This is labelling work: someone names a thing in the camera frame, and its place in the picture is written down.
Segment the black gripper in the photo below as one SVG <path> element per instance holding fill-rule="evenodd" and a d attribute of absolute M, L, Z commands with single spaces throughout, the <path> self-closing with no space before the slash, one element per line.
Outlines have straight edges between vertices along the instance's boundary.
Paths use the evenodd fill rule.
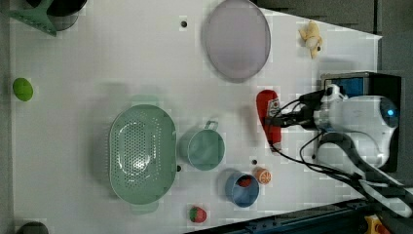
<path fill-rule="evenodd" d="M 292 111 L 287 114 L 287 121 L 278 117 L 266 117 L 264 123 L 266 126 L 286 127 L 299 125 L 304 129 L 315 129 L 316 123 L 314 114 L 320 110 L 321 99 L 325 90 L 320 90 L 305 94 L 299 97 L 299 103 L 302 107 L 299 111 Z"/>

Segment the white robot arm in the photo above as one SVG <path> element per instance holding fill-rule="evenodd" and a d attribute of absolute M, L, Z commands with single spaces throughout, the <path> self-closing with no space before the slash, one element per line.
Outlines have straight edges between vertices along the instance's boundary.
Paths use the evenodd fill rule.
<path fill-rule="evenodd" d="M 257 106 L 270 148 L 281 153 L 281 129 L 300 126 L 317 135 L 315 161 L 295 161 L 339 180 L 390 216 L 412 216 L 412 187 L 384 173 L 398 127 L 396 106 L 387 97 L 348 97 L 337 85 L 300 96 L 287 112 L 271 97 Z"/>

